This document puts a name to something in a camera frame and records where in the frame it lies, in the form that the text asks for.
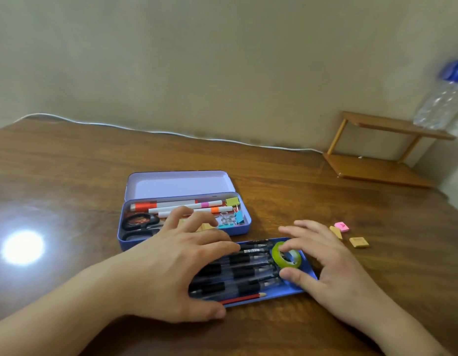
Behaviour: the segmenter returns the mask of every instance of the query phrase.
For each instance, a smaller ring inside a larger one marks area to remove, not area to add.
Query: plastic bottle
[[[458,113],[458,60],[439,75],[438,86],[418,109],[414,124],[431,130],[444,130]]]

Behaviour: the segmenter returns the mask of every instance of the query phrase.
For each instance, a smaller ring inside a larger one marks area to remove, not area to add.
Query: scissors
[[[158,223],[160,223],[160,218],[156,215],[145,212],[131,215],[122,221],[121,226],[125,232],[120,238],[127,241],[129,238],[151,237],[160,231],[162,225]]]

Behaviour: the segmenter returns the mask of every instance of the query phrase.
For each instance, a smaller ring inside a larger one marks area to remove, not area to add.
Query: blue bottle cap
[[[451,62],[441,71],[440,78],[445,81],[458,83],[458,60]]]

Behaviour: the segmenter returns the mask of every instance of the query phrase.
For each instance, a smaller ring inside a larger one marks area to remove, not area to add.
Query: shelf leg
[[[408,145],[408,148],[404,151],[402,156],[400,156],[400,159],[397,161],[398,164],[402,164],[405,159],[410,155],[412,150],[414,149],[415,146],[417,146],[418,142],[422,139],[422,136],[415,136],[413,141]]]
[[[343,122],[341,123],[341,126],[339,126],[338,132],[336,132],[336,136],[333,139],[333,142],[331,143],[331,146],[327,152],[328,155],[331,155],[333,153],[334,148],[336,147],[336,144],[339,141],[339,138],[341,137],[341,134],[344,131],[344,128],[348,124],[348,120],[344,119]]]

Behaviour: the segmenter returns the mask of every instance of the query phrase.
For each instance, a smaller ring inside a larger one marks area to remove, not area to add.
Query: tape roll
[[[302,256],[297,250],[290,250],[289,252],[280,252],[279,247],[285,242],[277,242],[272,248],[272,258],[275,263],[281,268],[293,267],[298,269],[302,264]]]

